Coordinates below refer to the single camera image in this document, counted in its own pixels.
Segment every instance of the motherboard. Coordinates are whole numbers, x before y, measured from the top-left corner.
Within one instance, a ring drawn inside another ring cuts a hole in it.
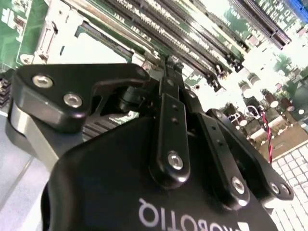
[[[276,157],[308,139],[308,1],[6,0],[0,11],[2,73],[27,64],[135,63],[159,79],[168,56],[204,111],[222,110],[266,158],[270,143]],[[9,85],[2,76],[3,111]],[[101,127],[85,126],[87,138]]]

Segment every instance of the connector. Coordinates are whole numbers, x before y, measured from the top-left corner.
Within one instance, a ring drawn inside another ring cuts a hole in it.
[[[291,8],[294,14],[304,23],[308,23],[308,10],[300,0],[285,0],[285,3]]]
[[[0,73],[0,109],[9,102],[13,71],[13,69],[10,69]]]
[[[286,33],[253,0],[229,0],[229,2],[278,49],[282,50],[291,42]]]

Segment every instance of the robotiq logo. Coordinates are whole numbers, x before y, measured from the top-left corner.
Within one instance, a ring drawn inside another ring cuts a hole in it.
[[[171,211],[171,227],[167,227],[166,211],[164,208],[161,207],[158,210],[154,205],[147,203],[142,198],[139,199],[139,202],[141,203],[139,208],[139,219],[141,223],[148,228],[155,228],[159,226],[162,231],[249,231],[249,226],[245,222],[238,222],[239,228],[233,230],[232,228],[226,227],[225,225],[219,225],[214,222],[208,223],[203,219],[195,220],[193,217],[187,214],[180,218],[180,227],[177,227],[177,218],[174,211]],[[151,216],[151,219],[146,219],[144,214],[146,210],[152,211],[154,217]],[[188,230],[188,226],[193,227],[193,230]]]

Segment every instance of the electronic component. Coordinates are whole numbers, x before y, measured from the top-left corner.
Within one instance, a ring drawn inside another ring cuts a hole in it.
[[[10,99],[13,70],[0,73],[0,109],[5,107]]]
[[[307,29],[306,29],[305,27],[303,27],[303,28],[301,28],[301,29],[298,31],[297,35],[298,35],[299,37],[302,37],[305,33],[307,33]]]
[[[239,121],[239,124],[241,127],[245,127],[248,123],[248,121],[246,120],[246,118],[244,117],[244,115],[241,112],[238,112],[238,117],[237,120]]]
[[[308,23],[308,10],[301,0],[285,0],[285,3],[291,8],[297,17],[303,22]]]
[[[150,35],[151,43],[155,40],[158,41],[163,45],[162,49],[168,49],[169,53],[177,56],[181,62],[188,64],[201,73],[207,78],[208,83],[213,86],[215,91],[220,89],[219,83],[216,80],[216,65],[213,65],[213,62],[208,60],[204,54],[200,54],[199,51],[193,48],[191,46],[192,41],[179,38],[173,31],[169,31],[161,24],[158,24],[158,22],[153,21],[154,18],[151,15],[146,16],[146,20],[144,20],[143,15],[145,15],[145,12],[142,8],[139,9],[136,4],[128,4],[128,2],[113,0],[108,0],[105,4],[114,12],[121,15],[121,17],[127,18],[125,22],[132,22],[139,31]]]
[[[226,116],[234,115],[236,113],[236,108],[234,107],[232,103],[229,103],[226,105],[226,108],[223,110],[223,113]]]
[[[15,9],[27,14],[30,8],[31,0],[12,0],[12,5]]]
[[[135,52],[110,36],[108,32],[85,20],[65,3],[53,1],[42,28],[34,62],[45,64],[137,62],[134,58]]]
[[[22,39],[24,29],[26,26],[26,19],[17,15],[11,9],[3,9],[2,10],[2,22],[5,23],[8,27],[15,30],[18,33],[18,37],[15,38],[17,41]]]
[[[242,86],[241,86],[241,90],[242,90],[242,93],[243,93],[243,96],[245,98],[250,98],[253,96],[253,90],[251,89],[251,87],[247,84],[247,83],[244,83]]]
[[[255,97],[251,97],[247,103],[244,110],[244,114],[247,117],[253,117],[256,119],[260,118],[261,113],[264,111],[264,107],[259,103]]]
[[[272,157],[276,158],[281,154],[287,152],[305,142],[308,139],[308,134],[301,128],[300,124],[295,123],[296,121],[292,119],[289,121],[287,118],[292,118],[289,112],[285,112],[284,115],[278,115],[274,108],[266,111],[269,117],[269,126],[271,128],[272,134],[274,134],[274,139],[271,140],[271,145],[273,147]],[[260,132],[256,133],[257,136],[254,137],[257,144],[256,148],[265,156],[268,156],[268,145],[266,143],[267,133],[262,129]]]
[[[206,42],[207,46],[209,46],[206,48],[207,50],[210,48],[213,50],[212,53],[214,55],[221,55],[229,64],[231,64],[232,67],[235,68],[235,71],[238,72],[241,70],[242,67],[239,65],[241,60],[239,60],[232,51],[225,46],[225,44],[222,44],[215,36],[213,36],[206,27],[201,26],[191,15],[175,4],[175,2],[169,0],[164,0],[163,2],[170,8],[170,10],[180,16],[181,20],[178,19],[178,22],[183,20],[188,23],[188,27],[191,29],[190,36],[192,38],[196,38],[200,33],[199,39]],[[156,1],[156,4],[166,8],[166,6],[159,0]]]
[[[264,94],[264,99],[269,103],[270,107],[275,108],[279,102],[275,99],[272,93],[267,92]]]
[[[114,120],[106,118],[87,124],[82,130],[83,139],[88,141],[108,130],[114,129],[116,126],[118,124]]]
[[[232,38],[234,41],[236,41],[236,43],[242,47],[245,51],[249,50],[249,46],[247,46],[247,44],[245,44],[243,42],[243,40],[238,36],[237,33],[233,32],[232,30],[229,29],[228,25],[226,25],[223,20],[221,20],[219,17],[217,17],[214,13],[212,13],[211,11],[209,11],[203,4],[203,2],[201,2],[200,0],[194,0],[191,1],[192,4],[199,9],[202,13],[204,13],[204,15],[211,20],[212,22],[214,22],[215,24],[218,25],[218,27],[225,32],[230,38]]]
[[[253,75],[249,81],[251,82],[252,86],[254,86],[257,89],[261,89],[262,87],[262,81],[260,80],[260,78],[256,75]]]
[[[229,2],[279,49],[291,42],[286,33],[276,25],[254,0],[229,0]]]
[[[177,41],[185,44],[185,46],[196,53],[200,59],[202,58],[204,63],[207,63],[209,66],[211,66],[212,70],[216,69],[216,65],[224,66],[223,63],[220,63],[219,59],[207,51],[210,42],[206,42],[204,39],[202,39],[203,37],[193,27],[190,27],[191,31],[190,34],[188,34],[178,26],[178,24],[184,24],[188,27],[186,22],[175,14],[177,12],[173,13],[169,8],[160,2],[160,7],[149,4],[143,0],[132,0],[132,2],[136,4],[134,6],[139,10],[140,13],[147,15],[151,21],[157,23],[161,30],[167,31]]]
[[[290,100],[288,100],[287,98],[282,98],[280,100],[280,103],[282,105],[282,107],[287,110],[288,112],[292,112],[294,111],[294,106],[292,105],[292,103],[290,102]]]
[[[240,122],[237,119],[230,120],[237,130],[241,128]]]
[[[260,43],[260,41],[254,35],[251,35],[246,41],[254,47]]]

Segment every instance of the green circuit board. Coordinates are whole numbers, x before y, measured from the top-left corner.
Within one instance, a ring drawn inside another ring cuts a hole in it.
[[[23,65],[22,54],[33,55],[47,10],[44,0],[0,2],[0,71]]]
[[[143,33],[141,30],[136,28],[134,24],[128,20],[125,20],[123,17],[121,17],[119,14],[117,14],[114,10],[109,8],[104,2],[99,0],[87,0],[89,3],[91,3],[93,6],[97,7],[100,11],[104,12],[108,16],[112,17],[119,23],[120,25],[124,26],[127,29],[130,29],[134,31],[138,36],[144,38],[147,42],[149,42],[157,51],[161,54],[169,54],[170,51],[166,49],[166,47],[162,46],[159,42],[157,42],[155,39],[150,38],[148,35]]]
[[[187,0],[172,0],[172,1],[174,1],[175,4],[177,4],[179,7],[181,7],[184,11],[186,11],[190,15],[195,15],[196,17],[201,16],[198,23],[205,26],[221,43],[225,44],[234,54],[236,54],[238,57],[243,57],[243,54],[239,51],[239,49],[226,40],[226,38],[221,34],[221,31],[217,28],[217,26],[212,21],[210,21],[205,15],[203,14],[200,15],[195,10],[195,8],[192,7],[192,4],[189,1]]]
[[[231,6],[228,0],[213,1],[203,0],[203,4],[219,17],[226,26],[239,35],[247,45],[253,49],[255,46],[249,42],[251,36],[258,40],[258,45],[266,39],[249,22],[243,18],[236,9]],[[298,19],[287,5],[282,0],[256,0],[258,5],[270,16],[270,18],[285,31],[285,33],[292,39],[299,41],[303,46],[308,46],[308,36],[306,33],[307,26],[300,19]],[[289,74],[297,68],[297,64],[292,62],[293,56],[300,56],[300,53],[294,52],[290,54],[276,49],[273,45],[269,44],[268,49],[271,49],[271,55],[275,59],[273,69],[275,72],[280,72],[286,78],[290,77]],[[300,69],[304,70],[308,66],[308,62],[300,65]]]

